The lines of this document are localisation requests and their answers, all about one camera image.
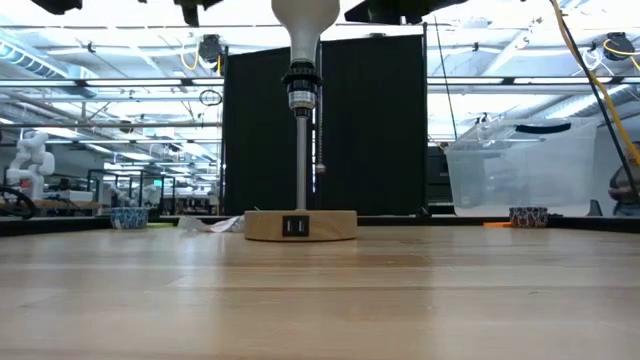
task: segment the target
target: round wooden base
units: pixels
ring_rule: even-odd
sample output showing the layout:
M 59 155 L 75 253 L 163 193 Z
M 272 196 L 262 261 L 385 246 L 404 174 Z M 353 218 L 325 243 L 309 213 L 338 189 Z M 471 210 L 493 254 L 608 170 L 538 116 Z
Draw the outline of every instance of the round wooden base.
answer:
M 357 236 L 355 211 L 247 211 L 244 236 L 257 241 L 338 241 Z

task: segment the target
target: fluorescent light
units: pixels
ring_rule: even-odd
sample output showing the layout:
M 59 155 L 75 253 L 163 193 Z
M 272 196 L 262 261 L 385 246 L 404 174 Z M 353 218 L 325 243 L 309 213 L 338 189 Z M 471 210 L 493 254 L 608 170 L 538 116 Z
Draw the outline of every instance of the fluorescent light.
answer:
M 601 83 L 608 83 L 613 80 L 610 76 L 602 76 L 598 77 L 598 81 Z M 589 78 L 587 77 L 550 77 L 550 78 L 518 78 L 515 79 L 514 84 L 550 84 L 550 85 L 561 85 L 561 84 L 588 84 Z
M 146 79 L 146 80 L 87 80 L 88 86 L 180 86 L 178 79 Z
M 429 85 L 489 85 L 489 84 L 501 84 L 503 81 L 502 78 L 490 78 L 490 77 L 479 77 L 479 78 L 461 78 L 461 77 L 453 77 L 447 78 L 446 81 L 444 78 L 427 78 L 427 82 Z
M 195 156 L 203 156 L 205 154 L 208 153 L 207 149 L 203 148 L 202 146 L 198 145 L 198 144 L 184 144 L 182 145 L 182 149 L 190 154 L 193 154 Z
M 187 140 L 167 139 L 167 140 L 136 140 L 138 144 L 184 144 Z
M 139 171 L 114 171 L 114 173 L 118 175 L 140 175 Z
M 158 166 L 186 166 L 191 163 L 156 163 Z
M 185 173 L 188 174 L 191 172 L 191 169 L 189 168 L 185 168 L 185 167 L 179 167 L 179 168 L 172 168 L 171 170 L 175 171 L 175 172 L 181 172 L 181 173 Z
M 128 157 L 129 159 L 133 159 L 133 160 L 153 160 L 153 156 L 149 156 L 147 154 L 140 154 L 140 153 L 120 153 L 120 155 L 124 156 L 124 157 Z
M 80 140 L 80 144 L 128 144 L 129 140 Z
M 69 80 L 2 80 L 2 87 L 59 87 L 76 86 L 76 83 Z
M 55 136 L 72 138 L 72 139 L 73 138 L 77 138 L 78 136 L 80 136 L 80 134 L 78 134 L 77 132 L 75 132 L 73 130 L 62 129 L 62 128 L 36 128 L 34 130 L 46 132 L 47 134 L 51 134 L 51 135 L 55 135 Z
M 219 144 L 222 142 L 222 139 L 212 139 L 212 140 L 194 140 L 196 144 Z
M 194 79 L 193 85 L 223 85 L 224 79 Z
M 46 144 L 56 144 L 56 145 L 73 144 L 73 141 L 71 141 L 71 140 L 49 140 L 49 141 L 46 142 Z
M 101 153 L 105 153 L 105 154 L 111 154 L 113 153 L 113 151 L 107 149 L 107 148 L 103 148 L 102 146 L 98 146 L 98 145 L 92 145 L 92 144 L 87 144 L 87 146 L 95 151 L 101 152 Z

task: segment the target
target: blue ceramic cup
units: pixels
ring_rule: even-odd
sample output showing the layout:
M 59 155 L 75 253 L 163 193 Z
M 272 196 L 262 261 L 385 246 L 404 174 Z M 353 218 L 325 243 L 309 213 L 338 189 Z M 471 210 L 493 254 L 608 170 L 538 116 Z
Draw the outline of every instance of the blue ceramic cup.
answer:
M 130 207 L 111 209 L 111 226 L 114 229 L 144 229 L 149 222 L 149 209 Z

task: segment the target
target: black backdrop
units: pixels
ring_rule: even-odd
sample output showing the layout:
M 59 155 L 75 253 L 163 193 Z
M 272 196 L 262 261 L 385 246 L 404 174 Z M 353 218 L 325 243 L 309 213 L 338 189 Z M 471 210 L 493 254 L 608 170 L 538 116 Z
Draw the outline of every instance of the black backdrop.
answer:
M 287 48 L 229 57 L 223 118 L 226 215 L 295 209 L 296 119 L 281 82 L 289 53 Z
M 327 172 L 319 203 L 360 215 L 414 213 L 424 203 L 422 38 L 324 42 L 322 56 Z M 295 208 L 296 123 L 280 82 L 288 65 L 288 48 L 229 58 L 223 119 L 227 215 L 254 207 Z
M 422 37 L 323 43 L 326 209 L 406 215 L 424 204 Z

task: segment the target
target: electrical outlet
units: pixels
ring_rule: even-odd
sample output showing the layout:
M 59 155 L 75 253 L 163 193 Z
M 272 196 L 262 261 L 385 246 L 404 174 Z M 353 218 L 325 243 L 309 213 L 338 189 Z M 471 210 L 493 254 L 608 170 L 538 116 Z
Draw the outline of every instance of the electrical outlet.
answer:
M 309 236 L 309 216 L 295 215 L 282 217 L 282 236 Z

